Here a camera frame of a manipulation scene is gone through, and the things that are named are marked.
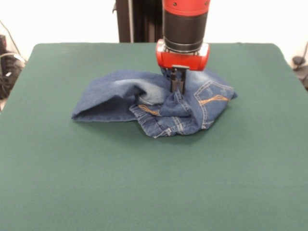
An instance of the blue jeans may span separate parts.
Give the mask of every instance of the blue jeans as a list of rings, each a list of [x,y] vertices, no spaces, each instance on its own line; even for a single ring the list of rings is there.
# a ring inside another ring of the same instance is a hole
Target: blue jeans
[[[234,89],[209,70],[187,71],[185,93],[170,92],[170,71],[162,75],[119,70],[92,81],[77,103],[75,121],[137,120],[150,137],[190,135],[208,129]]]

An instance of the black cylinder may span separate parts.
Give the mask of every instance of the black cylinder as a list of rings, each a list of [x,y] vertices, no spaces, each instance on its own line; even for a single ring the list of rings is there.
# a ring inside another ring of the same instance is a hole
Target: black cylinder
[[[203,43],[207,13],[182,16],[163,12],[163,33],[166,46],[175,52],[191,53]]]

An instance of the back pocket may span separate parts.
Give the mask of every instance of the back pocket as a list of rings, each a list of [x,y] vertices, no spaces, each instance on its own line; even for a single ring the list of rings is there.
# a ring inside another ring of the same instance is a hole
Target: back pocket
[[[208,129],[233,97],[232,87],[208,81],[194,94],[203,112],[202,129]]]

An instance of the tabletop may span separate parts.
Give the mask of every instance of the tabletop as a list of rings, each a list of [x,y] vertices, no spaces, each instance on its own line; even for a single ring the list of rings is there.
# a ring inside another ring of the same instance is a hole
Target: tabletop
[[[308,95],[273,44],[210,44],[238,94],[209,130],[76,123],[89,82],[155,44],[39,44],[0,115],[0,230],[306,231]]]

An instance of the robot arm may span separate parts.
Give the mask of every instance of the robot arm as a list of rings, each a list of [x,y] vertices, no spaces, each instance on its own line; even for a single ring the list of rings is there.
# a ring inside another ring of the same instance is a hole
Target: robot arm
[[[158,65],[171,69],[171,91],[184,93],[185,72],[205,68],[209,45],[203,42],[210,0],[163,0],[163,34],[156,47]],[[182,73],[176,80],[176,71]]]

